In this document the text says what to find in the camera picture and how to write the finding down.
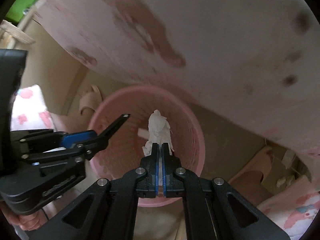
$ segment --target triangular cutout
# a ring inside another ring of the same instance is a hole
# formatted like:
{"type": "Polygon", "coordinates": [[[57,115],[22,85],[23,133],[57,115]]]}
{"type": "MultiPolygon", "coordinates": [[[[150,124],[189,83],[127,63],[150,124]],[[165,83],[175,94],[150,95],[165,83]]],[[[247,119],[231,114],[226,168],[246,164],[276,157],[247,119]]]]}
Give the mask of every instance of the triangular cutout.
{"type": "Polygon", "coordinates": [[[233,194],[228,194],[228,201],[241,228],[246,228],[247,226],[258,221],[258,218],[244,205],[242,205],[233,194]]]}
{"type": "Polygon", "coordinates": [[[94,200],[94,195],[87,196],[79,205],[77,205],[68,215],[63,218],[63,222],[80,229],[90,210],[94,200]]]}

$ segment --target white tissue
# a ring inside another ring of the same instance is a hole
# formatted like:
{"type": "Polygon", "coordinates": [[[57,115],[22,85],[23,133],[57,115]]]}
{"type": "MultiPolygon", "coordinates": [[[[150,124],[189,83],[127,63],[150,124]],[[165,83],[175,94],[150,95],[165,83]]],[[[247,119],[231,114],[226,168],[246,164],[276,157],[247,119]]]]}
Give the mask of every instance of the white tissue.
{"type": "MultiPolygon", "coordinates": [[[[145,156],[151,155],[151,148],[153,143],[161,145],[163,143],[169,144],[169,152],[172,155],[173,147],[170,136],[170,125],[167,119],[161,115],[159,110],[155,110],[149,118],[149,140],[146,142],[146,145],[142,147],[143,154],[145,156]]],[[[162,158],[159,158],[159,185],[162,185],[162,158]]]]}

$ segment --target slipper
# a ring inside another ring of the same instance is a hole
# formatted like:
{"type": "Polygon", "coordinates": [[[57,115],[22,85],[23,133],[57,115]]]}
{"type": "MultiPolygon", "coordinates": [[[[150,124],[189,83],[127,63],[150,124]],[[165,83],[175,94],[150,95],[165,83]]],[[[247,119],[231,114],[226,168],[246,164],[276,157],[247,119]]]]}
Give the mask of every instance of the slipper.
{"type": "Polygon", "coordinates": [[[93,111],[96,111],[98,106],[102,103],[102,96],[95,85],[91,85],[93,91],[85,93],[79,102],[79,113],[82,114],[82,111],[85,108],[90,108],[93,111]]]}
{"type": "Polygon", "coordinates": [[[263,179],[268,176],[271,171],[273,162],[273,154],[271,153],[272,148],[270,146],[263,147],[243,168],[239,171],[232,179],[229,180],[229,184],[239,178],[242,174],[247,171],[261,171],[263,179]]]}

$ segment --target pink surface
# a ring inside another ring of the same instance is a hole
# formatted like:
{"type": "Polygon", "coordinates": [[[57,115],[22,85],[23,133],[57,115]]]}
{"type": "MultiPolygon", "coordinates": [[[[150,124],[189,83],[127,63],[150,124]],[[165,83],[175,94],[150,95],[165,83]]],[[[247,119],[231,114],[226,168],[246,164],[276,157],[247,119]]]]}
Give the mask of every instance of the pink surface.
{"type": "MultiPolygon", "coordinates": [[[[139,167],[144,156],[145,139],[138,137],[138,128],[148,129],[148,119],[158,109],[171,126],[175,156],[184,168],[200,176],[205,159],[204,136],[190,108],[170,92],[155,86],[131,86],[106,98],[93,115],[89,129],[101,133],[121,114],[131,114],[129,120],[109,140],[106,150],[99,152],[90,165],[101,178],[118,179],[139,167]]],[[[139,199],[139,206],[158,207],[178,198],[139,199]]]]}

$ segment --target floor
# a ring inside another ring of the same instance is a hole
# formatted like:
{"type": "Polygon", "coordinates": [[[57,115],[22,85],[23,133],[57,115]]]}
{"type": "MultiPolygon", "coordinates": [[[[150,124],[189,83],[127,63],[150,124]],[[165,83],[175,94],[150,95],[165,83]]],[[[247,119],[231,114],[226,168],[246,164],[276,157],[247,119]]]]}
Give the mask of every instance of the floor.
{"type": "MultiPolygon", "coordinates": [[[[101,76],[88,70],[65,52],[36,22],[32,21],[26,33],[37,43],[30,47],[19,45],[19,49],[29,50],[29,57],[23,86],[39,84],[50,111],[67,114],[78,110],[82,93],[95,84],[103,98],[114,91],[127,86],[107,76],[101,76]]],[[[265,139],[228,120],[208,111],[201,106],[189,105],[199,120],[205,138],[206,158],[201,176],[206,179],[223,177],[229,180],[265,145],[265,139]]],[[[272,145],[276,160],[270,176],[264,186],[273,194],[283,190],[276,182],[283,175],[294,173],[286,170],[281,163],[286,149],[272,145]]],[[[87,178],[78,184],[80,191],[85,190],[94,181],[95,174],[86,165],[87,178]]],[[[134,238],[139,239],[175,239],[182,217],[182,201],[158,208],[139,207],[137,211],[134,238]]]]}

